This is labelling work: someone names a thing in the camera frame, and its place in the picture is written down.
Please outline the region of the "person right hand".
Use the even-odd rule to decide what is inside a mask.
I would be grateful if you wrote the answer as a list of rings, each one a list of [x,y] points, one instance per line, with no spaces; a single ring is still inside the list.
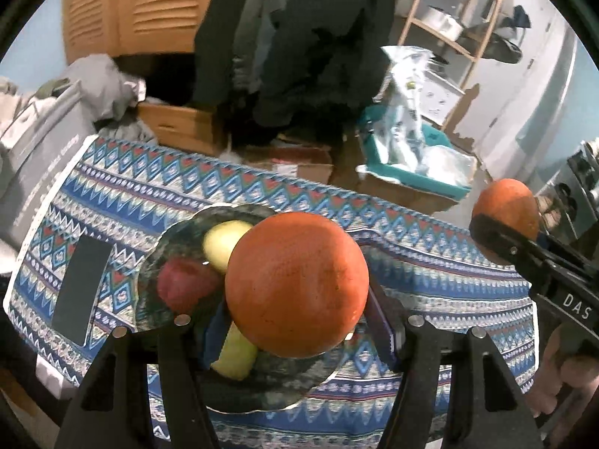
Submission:
[[[534,418],[551,416],[559,406],[559,392],[569,386],[578,396],[569,409],[557,421],[546,441],[549,448],[556,448],[566,439],[576,422],[583,416],[587,405],[598,388],[598,360],[589,356],[571,356],[559,363],[557,355],[562,348],[563,333],[568,333],[566,324],[557,327],[542,355],[532,387],[525,394]]]

